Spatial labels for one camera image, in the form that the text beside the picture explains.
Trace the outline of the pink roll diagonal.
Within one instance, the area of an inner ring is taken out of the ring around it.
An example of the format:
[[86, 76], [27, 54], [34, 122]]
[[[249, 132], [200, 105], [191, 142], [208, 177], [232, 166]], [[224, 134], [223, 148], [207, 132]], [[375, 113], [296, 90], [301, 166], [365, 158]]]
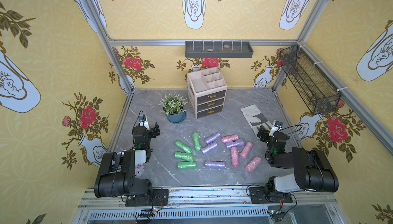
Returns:
[[243, 150], [239, 154], [242, 159], [246, 159], [253, 148], [253, 144], [251, 142], [247, 142], [244, 146]]

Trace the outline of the pink roll vertical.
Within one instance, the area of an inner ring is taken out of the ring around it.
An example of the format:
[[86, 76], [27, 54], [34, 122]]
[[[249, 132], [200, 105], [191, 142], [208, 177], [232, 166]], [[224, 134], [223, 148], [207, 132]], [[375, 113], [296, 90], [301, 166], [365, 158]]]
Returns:
[[239, 166], [239, 152], [236, 147], [232, 147], [230, 149], [231, 151], [231, 164], [233, 167], [238, 167]]

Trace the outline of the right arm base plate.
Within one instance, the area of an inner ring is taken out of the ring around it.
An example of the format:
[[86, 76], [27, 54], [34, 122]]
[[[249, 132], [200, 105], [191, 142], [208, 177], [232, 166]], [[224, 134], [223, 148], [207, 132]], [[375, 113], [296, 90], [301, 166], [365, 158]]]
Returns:
[[246, 193], [253, 204], [289, 204], [293, 203], [289, 193], [275, 190], [273, 186], [250, 185]]

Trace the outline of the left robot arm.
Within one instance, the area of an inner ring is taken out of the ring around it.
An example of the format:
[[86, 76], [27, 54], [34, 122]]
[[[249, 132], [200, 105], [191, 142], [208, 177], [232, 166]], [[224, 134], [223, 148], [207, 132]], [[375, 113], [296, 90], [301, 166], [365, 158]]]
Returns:
[[150, 160], [150, 142], [160, 135], [160, 127], [158, 123], [150, 129], [136, 126], [132, 129], [132, 135], [134, 149], [103, 155], [94, 185], [97, 198], [123, 195], [152, 198], [151, 181], [138, 179], [135, 169], [137, 165]]

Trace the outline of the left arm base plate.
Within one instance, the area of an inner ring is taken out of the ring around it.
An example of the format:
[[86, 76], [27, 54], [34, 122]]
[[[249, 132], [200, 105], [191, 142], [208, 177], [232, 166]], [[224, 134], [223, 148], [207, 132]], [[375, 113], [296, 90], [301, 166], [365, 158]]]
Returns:
[[163, 207], [168, 205], [169, 190], [168, 189], [153, 189], [148, 192], [148, 195], [133, 195], [126, 198], [126, 207], [142, 207], [153, 206]]

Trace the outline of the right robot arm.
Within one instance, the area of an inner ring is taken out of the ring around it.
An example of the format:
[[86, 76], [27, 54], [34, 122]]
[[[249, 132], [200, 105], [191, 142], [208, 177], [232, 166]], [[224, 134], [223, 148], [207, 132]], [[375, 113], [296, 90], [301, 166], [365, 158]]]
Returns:
[[264, 187], [264, 196], [269, 202], [287, 202], [290, 194], [298, 191], [337, 192], [338, 178], [326, 155], [318, 150], [293, 147], [285, 151], [288, 135], [281, 131], [259, 127], [257, 138], [267, 144], [265, 159], [273, 168], [293, 169], [285, 176], [272, 176]]

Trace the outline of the beige drawer organizer cabinet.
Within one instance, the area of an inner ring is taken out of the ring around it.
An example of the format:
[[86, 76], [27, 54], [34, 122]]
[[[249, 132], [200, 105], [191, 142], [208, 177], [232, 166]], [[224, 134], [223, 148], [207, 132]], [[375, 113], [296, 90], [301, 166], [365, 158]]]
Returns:
[[223, 111], [228, 86], [218, 67], [188, 73], [187, 88], [196, 119]]

